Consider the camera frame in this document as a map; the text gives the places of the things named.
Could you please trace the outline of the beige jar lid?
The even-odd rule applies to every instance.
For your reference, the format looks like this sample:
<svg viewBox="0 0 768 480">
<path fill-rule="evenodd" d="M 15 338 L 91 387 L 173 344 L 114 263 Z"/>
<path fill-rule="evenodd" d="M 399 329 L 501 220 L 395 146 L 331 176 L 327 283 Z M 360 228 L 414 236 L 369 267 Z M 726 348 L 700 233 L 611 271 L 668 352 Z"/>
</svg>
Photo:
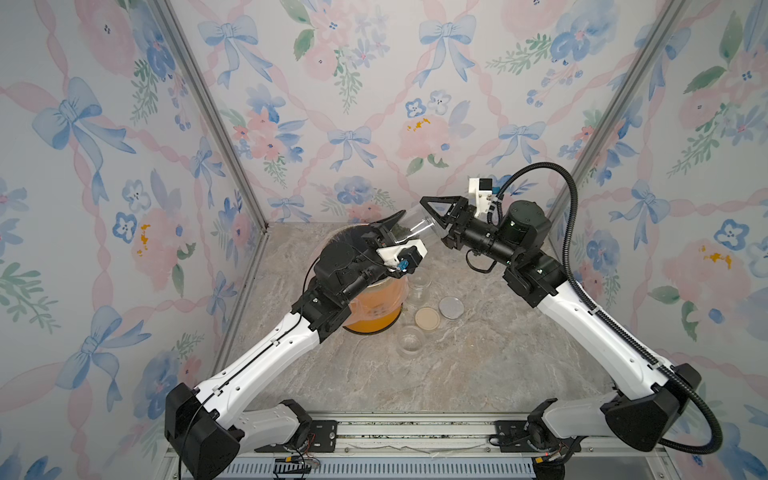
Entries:
<svg viewBox="0 0 768 480">
<path fill-rule="evenodd" d="M 424 307 L 416 311 L 414 322 L 418 328 L 423 331 L 431 332 L 440 327 L 441 317 L 438 311 L 433 308 Z"/>
</svg>

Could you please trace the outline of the grey metal jar lid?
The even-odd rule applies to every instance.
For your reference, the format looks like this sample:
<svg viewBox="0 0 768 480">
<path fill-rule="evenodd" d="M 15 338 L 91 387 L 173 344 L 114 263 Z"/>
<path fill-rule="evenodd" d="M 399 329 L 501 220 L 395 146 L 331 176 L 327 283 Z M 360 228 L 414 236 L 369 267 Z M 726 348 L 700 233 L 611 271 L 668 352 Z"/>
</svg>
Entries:
<svg viewBox="0 0 768 480">
<path fill-rule="evenodd" d="M 457 297 L 446 296 L 438 302 L 438 310 L 442 317 L 448 320 L 461 318 L 466 309 L 463 302 Z"/>
</svg>

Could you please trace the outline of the glass jar with tea leaves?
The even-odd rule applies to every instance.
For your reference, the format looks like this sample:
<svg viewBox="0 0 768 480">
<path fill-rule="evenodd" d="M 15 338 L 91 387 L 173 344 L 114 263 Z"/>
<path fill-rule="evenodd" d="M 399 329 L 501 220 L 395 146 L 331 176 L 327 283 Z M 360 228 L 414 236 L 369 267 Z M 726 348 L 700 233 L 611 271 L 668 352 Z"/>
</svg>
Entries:
<svg viewBox="0 0 768 480">
<path fill-rule="evenodd" d="M 413 303 L 423 302 L 431 285 L 431 279 L 427 273 L 416 272 L 408 279 L 409 300 Z"/>
</svg>

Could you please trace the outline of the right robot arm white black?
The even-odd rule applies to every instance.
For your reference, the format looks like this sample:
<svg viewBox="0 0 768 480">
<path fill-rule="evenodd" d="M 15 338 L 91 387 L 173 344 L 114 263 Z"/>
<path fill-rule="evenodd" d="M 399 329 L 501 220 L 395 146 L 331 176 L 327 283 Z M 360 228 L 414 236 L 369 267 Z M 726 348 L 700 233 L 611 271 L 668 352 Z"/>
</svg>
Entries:
<svg viewBox="0 0 768 480">
<path fill-rule="evenodd" d="M 660 445 L 689 403 L 686 391 L 701 377 L 687 364 L 674 366 L 651 353 L 622 326 L 609 326 L 600 307 L 588 305 L 562 262 L 541 249 L 551 228 L 543 210 L 534 202 L 515 201 L 495 226 L 461 196 L 425 196 L 420 204 L 444 245 L 468 248 L 504 266 L 508 287 L 568 332 L 614 382 L 613 391 L 603 396 L 543 401 L 528 415 L 517 440 L 542 452 L 589 436 L 615 437 L 644 452 Z"/>
</svg>

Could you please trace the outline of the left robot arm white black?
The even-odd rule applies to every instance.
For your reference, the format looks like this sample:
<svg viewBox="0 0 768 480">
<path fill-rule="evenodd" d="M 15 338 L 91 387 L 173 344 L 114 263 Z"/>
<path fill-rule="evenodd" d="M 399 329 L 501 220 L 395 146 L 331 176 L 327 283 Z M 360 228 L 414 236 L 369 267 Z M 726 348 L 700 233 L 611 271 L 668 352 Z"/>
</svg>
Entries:
<svg viewBox="0 0 768 480">
<path fill-rule="evenodd" d="M 280 446 L 304 452 L 311 416 L 295 400 L 249 410 L 251 401 L 288 366 L 342 327 L 351 302 L 366 288 L 412 272 L 416 261 L 385 260 L 396 244 L 399 211 L 342 231 L 310 265 L 302 292 L 282 320 L 245 354 L 196 386 L 184 382 L 166 397 L 165 437 L 178 456 L 177 472 L 213 479 L 244 450 Z"/>
</svg>

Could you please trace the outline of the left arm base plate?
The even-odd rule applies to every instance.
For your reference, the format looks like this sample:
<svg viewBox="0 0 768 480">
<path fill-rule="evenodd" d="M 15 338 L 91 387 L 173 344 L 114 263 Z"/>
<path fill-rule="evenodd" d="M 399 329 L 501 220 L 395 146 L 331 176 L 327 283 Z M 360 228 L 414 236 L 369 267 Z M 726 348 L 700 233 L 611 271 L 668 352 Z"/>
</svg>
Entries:
<svg viewBox="0 0 768 480">
<path fill-rule="evenodd" d="M 336 420 L 312 420 L 301 424 L 297 431 L 296 449 L 305 454 L 334 453 L 336 450 L 338 425 Z"/>
</svg>

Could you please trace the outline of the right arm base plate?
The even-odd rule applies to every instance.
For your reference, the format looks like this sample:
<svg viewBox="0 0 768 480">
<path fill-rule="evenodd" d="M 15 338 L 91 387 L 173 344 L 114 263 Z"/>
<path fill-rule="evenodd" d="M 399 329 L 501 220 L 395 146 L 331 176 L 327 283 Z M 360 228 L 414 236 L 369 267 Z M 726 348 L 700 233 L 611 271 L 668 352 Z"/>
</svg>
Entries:
<svg viewBox="0 0 768 480">
<path fill-rule="evenodd" d="M 499 420 L 488 442 L 505 453 L 540 453 L 550 455 L 580 452 L 584 437 L 556 437 L 543 423 L 524 420 Z"/>
</svg>

